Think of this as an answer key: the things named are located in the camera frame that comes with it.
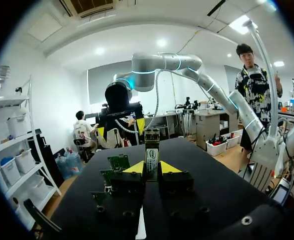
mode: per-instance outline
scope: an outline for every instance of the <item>laboratory bench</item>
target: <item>laboratory bench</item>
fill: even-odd
[[[294,124],[294,112],[292,111],[278,111],[279,118],[287,119],[289,122]]]
[[[224,110],[200,110],[195,113],[197,145],[206,150],[206,141],[238,130],[238,113],[228,115]],[[228,126],[220,129],[220,121],[227,121]]]

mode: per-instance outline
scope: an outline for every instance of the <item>bolt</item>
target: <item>bolt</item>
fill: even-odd
[[[244,226],[248,226],[252,223],[252,218],[250,216],[245,216],[242,220],[241,220],[242,225]]]

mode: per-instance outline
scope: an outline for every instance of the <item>yellow panel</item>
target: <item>yellow panel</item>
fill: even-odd
[[[145,118],[139,118],[137,119],[139,134],[142,135],[142,131],[145,128]]]
[[[142,171],[143,171],[143,163],[144,163],[144,161],[141,161],[141,162],[137,163],[136,165],[131,166],[130,168],[127,168],[123,172],[124,173],[136,172],[138,174],[142,174]]]
[[[102,139],[104,139],[104,141],[106,141],[106,139],[103,137],[103,133],[104,133],[105,128],[104,127],[99,127],[97,130],[100,133]]]
[[[167,174],[168,172],[173,172],[173,173],[180,173],[180,172],[182,172],[179,169],[176,169],[175,167],[167,164],[164,161],[160,161],[160,164],[161,164],[162,174]]]

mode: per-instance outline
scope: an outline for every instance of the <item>white storage bin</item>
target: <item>white storage bin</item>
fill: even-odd
[[[227,142],[217,146],[213,146],[212,144],[209,143],[209,141],[206,141],[206,144],[207,144],[207,153],[210,154],[211,156],[223,154],[227,148]]]
[[[20,172],[26,174],[33,167],[35,167],[35,161],[31,155],[31,149],[23,151],[21,154],[16,156],[17,168]]]
[[[29,217],[24,210],[22,209],[22,207],[20,206],[20,204],[18,205],[17,209],[15,210],[15,214],[17,215],[17,217],[20,219],[20,221],[27,226],[29,221],[31,220],[31,217]]]
[[[27,130],[26,115],[13,116],[7,120],[9,135],[14,138],[25,135]]]
[[[7,184],[5,183],[5,180],[3,179],[1,172],[0,172],[0,189],[2,190],[3,193],[8,191]]]
[[[227,149],[233,148],[238,144],[240,136],[236,136],[236,134],[234,134],[234,135],[235,136],[233,138],[228,139]]]
[[[43,200],[49,193],[49,188],[43,176],[34,174],[29,178],[28,185],[30,189],[30,199],[33,203]]]
[[[6,164],[0,166],[0,168],[10,185],[14,185],[19,180],[20,173],[18,171],[14,157]]]
[[[233,132],[235,134],[235,137],[240,136],[238,138],[238,143],[241,143],[241,138],[242,138],[242,133],[243,133],[243,129],[237,130]]]

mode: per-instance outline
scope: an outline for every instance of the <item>power cable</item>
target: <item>power cable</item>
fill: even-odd
[[[220,12],[220,9],[221,9],[221,6],[219,7],[217,15],[214,17],[214,19],[206,27],[202,27],[200,30],[197,30],[193,34],[193,36],[186,42],[186,44],[184,44],[184,46],[177,52],[177,54],[180,53],[188,45],[188,43],[197,35],[198,32],[200,32],[200,31],[202,31],[204,29],[207,29],[217,19],[218,15],[219,15],[219,12]]]

